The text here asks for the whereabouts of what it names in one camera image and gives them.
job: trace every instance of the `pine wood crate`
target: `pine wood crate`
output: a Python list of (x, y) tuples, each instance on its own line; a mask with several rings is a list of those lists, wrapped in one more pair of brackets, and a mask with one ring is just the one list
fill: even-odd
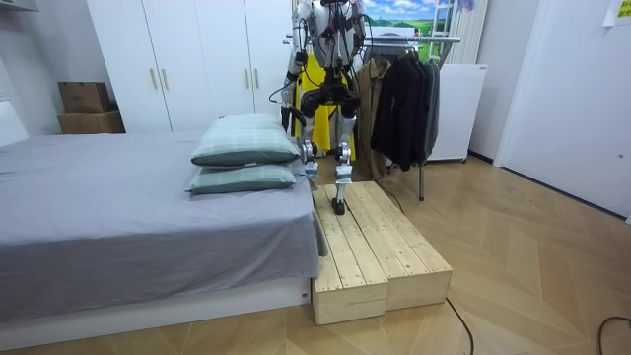
[(442, 303), (452, 269), (373, 182), (346, 187), (346, 214), (330, 206), (335, 185), (314, 191), (329, 255), (313, 279), (317, 324)]

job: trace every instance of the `baseboard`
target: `baseboard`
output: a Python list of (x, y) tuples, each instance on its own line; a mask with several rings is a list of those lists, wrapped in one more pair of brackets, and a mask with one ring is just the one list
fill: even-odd
[(0, 352), (190, 321), (307, 304), (310, 279), (286, 278), (236, 289), (0, 324)]
[(473, 151), (472, 151), (472, 150), (470, 150), (470, 149), (469, 149), (469, 155), (470, 155), (471, 157), (475, 157), (475, 158), (477, 158), (477, 159), (481, 160), (482, 162), (485, 162), (485, 163), (488, 163), (488, 164), (490, 164), (490, 165), (493, 165), (493, 159), (492, 159), (492, 158), (489, 158), (489, 157), (487, 157), (487, 156), (485, 156), (485, 155), (482, 155), (482, 154), (480, 154), (480, 153), (473, 152)]
[(615, 218), (620, 219), (620, 220), (622, 220), (622, 221), (626, 221), (626, 220), (627, 220), (627, 217), (625, 217), (625, 216), (619, 215), (619, 214), (617, 214), (617, 213), (615, 213), (615, 212), (613, 212), (613, 211), (609, 211), (609, 210), (608, 210), (608, 209), (606, 209), (606, 208), (602, 208), (602, 207), (600, 207), (600, 206), (598, 206), (598, 205), (595, 205), (595, 204), (593, 204), (593, 203), (591, 203), (591, 202), (589, 202), (589, 201), (584, 200), (584, 199), (583, 199), (583, 198), (581, 198), (581, 197), (575, 196), (575, 195), (573, 195), (573, 194), (571, 194), (571, 193), (567, 193), (567, 192), (565, 192), (565, 191), (563, 191), (563, 190), (560, 190), (560, 189), (558, 189), (558, 188), (556, 188), (556, 187), (554, 187), (554, 186), (551, 186), (551, 185), (549, 185), (549, 184), (547, 184), (547, 183), (545, 183), (545, 182), (541, 182), (541, 181), (539, 181), (539, 180), (538, 180), (538, 179), (536, 179), (536, 178), (532, 178), (532, 177), (526, 176), (526, 175), (524, 175), (524, 174), (522, 174), (522, 173), (518, 173), (518, 172), (516, 172), (516, 171), (514, 171), (514, 170), (512, 170), (512, 169), (506, 168), (506, 167), (502, 167), (502, 169), (504, 169), (504, 170), (505, 170), (505, 171), (507, 171), (507, 172), (511, 172), (511, 173), (513, 173), (513, 174), (515, 174), (515, 175), (517, 175), (517, 176), (520, 176), (520, 177), (522, 177), (522, 178), (528, 179), (528, 180), (530, 180), (530, 181), (532, 181), (532, 182), (535, 182), (535, 183), (537, 183), (537, 184), (540, 184), (541, 186), (547, 187), (547, 188), (549, 188), (549, 189), (551, 189), (551, 190), (553, 190), (553, 191), (556, 191), (556, 192), (558, 192), (558, 193), (560, 193), (560, 194), (562, 194), (562, 195), (564, 195), (564, 196), (566, 196), (566, 197), (570, 197), (570, 198), (572, 198), (572, 199), (573, 199), (573, 200), (575, 200), (575, 201), (581, 202), (581, 203), (583, 203), (584, 205), (587, 205), (587, 206), (590, 206), (590, 207), (592, 207), (592, 208), (595, 208), (595, 209), (597, 209), (597, 210), (598, 210), (598, 211), (600, 211), (600, 212), (604, 212), (604, 213), (608, 214), (609, 216), (615, 217)]

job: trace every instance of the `brown coat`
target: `brown coat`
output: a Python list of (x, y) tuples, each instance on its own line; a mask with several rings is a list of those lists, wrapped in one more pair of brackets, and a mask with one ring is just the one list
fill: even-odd
[(367, 162), (373, 179), (382, 178), (386, 174), (386, 157), (371, 149), (371, 137), (377, 115), (379, 95), (382, 91), (382, 79), (389, 67), (390, 63), (385, 59), (371, 59), (357, 71), (354, 83), (362, 100), (358, 117), (360, 159)]

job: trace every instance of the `humanoid robot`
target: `humanoid robot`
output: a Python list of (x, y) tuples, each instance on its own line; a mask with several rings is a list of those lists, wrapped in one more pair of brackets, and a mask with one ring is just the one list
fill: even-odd
[[(281, 91), (281, 116), (285, 129), (290, 113), (301, 122), (299, 146), (307, 174), (317, 176), (317, 145), (313, 143), (316, 111), (321, 105), (336, 105), (337, 115), (335, 159), (336, 196), (331, 200), (333, 210), (343, 215), (344, 187), (351, 183), (350, 136), (355, 126), (356, 111), (360, 105), (357, 91), (349, 76), (353, 58), (359, 52), (366, 32), (364, 30), (362, 0), (301, 0), (293, 15), (293, 45), (285, 86)], [(324, 82), (315, 90), (303, 93), (300, 109), (293, 105), (294, 89), (300, 73), (307, 68), (307, 43), (311, 42), (315, 59), (324, 68)], [(348, 88), (342, 83), (346, 79)]]

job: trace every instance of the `landscape poster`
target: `landscape poster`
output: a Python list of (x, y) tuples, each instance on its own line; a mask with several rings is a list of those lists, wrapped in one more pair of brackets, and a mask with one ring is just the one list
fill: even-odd
[[(364, 0), (364, 11), (371, 25), (414, 28), (421, 36), (430, 36), (436, 3), (439, 0)], [(437, 30), (441, 31), (447, 12), (439, 12)]]

